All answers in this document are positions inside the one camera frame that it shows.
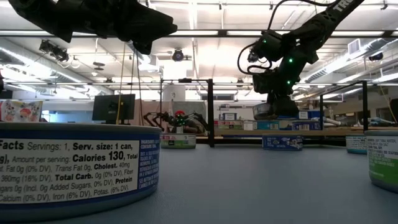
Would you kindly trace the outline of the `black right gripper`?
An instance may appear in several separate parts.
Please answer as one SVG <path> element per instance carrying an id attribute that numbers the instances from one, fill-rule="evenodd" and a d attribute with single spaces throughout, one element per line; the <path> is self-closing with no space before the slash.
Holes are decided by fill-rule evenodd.
<path id="1" fill-rule="evenodd" d="M 277 69 L 277 83 L 274 93 L 267 95 L 267 103 L 270 105 L 281 104 L 276 107 L 278 116 L 297 117 L 299 109 L 291 99 L 292 87 L 300 81 L 301 61 L 283 60 Z"/>

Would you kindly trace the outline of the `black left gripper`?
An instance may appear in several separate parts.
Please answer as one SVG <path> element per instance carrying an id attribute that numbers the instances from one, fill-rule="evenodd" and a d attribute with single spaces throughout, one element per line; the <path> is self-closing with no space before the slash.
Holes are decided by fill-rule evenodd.
<path id="1" fill-rule="evenodd" d="M 133 0 L 112 0 L 111 22 L 107 37 L 125 39 L 132 50 L 150 55 L 152 39 L 177 31 L 174 19 Z M 95 34 L 108 23 L 106 1 L 87 0 L 9 0 L 15 12 L 25 20 L 56 37 L 70 42 L 74 32 Z"/>

